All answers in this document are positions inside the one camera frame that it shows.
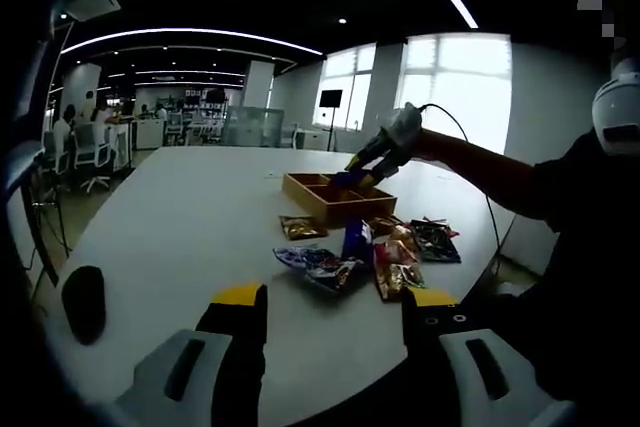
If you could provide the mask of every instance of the blue snack package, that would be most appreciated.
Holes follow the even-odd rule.
[[[273,249],[276,258],[293,270],[304,271],[316,265],[337,260],[335,254],[327,249],[319,249],[316,244],[305,247],[282,247]]]
[[[360,260],[365,269],[373,269],[373,234],[362,219],[349,220],[344,230],[342,259]]]

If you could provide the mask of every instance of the office chair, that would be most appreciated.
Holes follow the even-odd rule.
[[[80,188],[87,187],[87,194],[91,192],[94,184],[100,184],[109,188],[107,181],[109,177],[97,175],[97,169],[106,165],[111,158],[111,146],[109,145],[110,130],[105,128],[105,138],[95,138],[94,123],[86,123],[78,125],[75,130],[76,154],[73,165],[78,168],[82,165],[92,165],[94,167],[93,175],[89,180],[80,184]]]
[[[177,142],[177,139],[182,137],[182,133],[184,132],[184,126],[182,125],[182,114],[169,114],[167,116],[167,125],[164,130],[164,138],[165,144],[169,140],[169,137],[174,137],[174,145]]]
[[[67,149],[62,152],[57,151],[52,131],[44,133],[43,144],[43,172],[51,172],[56,176],[60,176],[69,170],[69,151]]]

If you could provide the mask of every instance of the chip bag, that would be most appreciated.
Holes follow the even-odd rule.
[[[289,240],[313,239],[329,235],[327,229],[318,224],[313,217],[280,216],[280,225]]]

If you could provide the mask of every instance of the cable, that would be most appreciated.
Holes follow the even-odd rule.
[[[462,126],[460,125],[460,122],[458,122],[456,118],[453,115],[451,115],[444,107],[440,107],[438,104],[429,103],[429,104],[424,104],[418,110],[420,112],[424,112],[428,107],[435,107],[436,109],[439,109],[440,111],[444,112],[458,126],[458,129],[460,129],[460,132],[462,132],[462,136],[464,137],[465,142],[467,142],[468,144],[470,143],[469,137],[467,137],[467,134],[465,133]],[[493,208],[491,207],[491,201],[489,200],[489,196],[485,194],[484,198],[487,201],[487,207],[489,207],[489,214],[491,214],[491,223],[493,224],[493,233],[496,236],[497,249],[496,249],[495,258],[496,258],[497,265],[496,265],[495,275],[497,276],[498,272],[500,272],[500,250],[501,250],[500,234],[498,234],[498,224],[496,223],[496,216],[493,214]]]

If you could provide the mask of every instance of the desk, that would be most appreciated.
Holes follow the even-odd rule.
[[[286,425],[356,394],[406,356],[398,304],[380,301],[373,279],[328,299],[281,264],[288,242],[278,215],[304,211],[281,191],[285,172],[335,172],[349,154],[247,147],[161,148],[104,203],[80,238],[60,286],[78,266],[103,269],[107,325],[83,347],[72,337],[57,293],[45,307],[52,345],[89,401],[110,401],[133,368],[182,328],[194,328],[215,292],[248,281],[269,289],[266,373],[260,425]],[[428,285],[462,298],[496,250],[484,196],[439,167],[410,162],[381,188],[405,220],[447,218],[461,235],[461,264],[424,264]],[[513,214],[496,207],[501,238]],[[343,230],[317,240],[336,253]]]

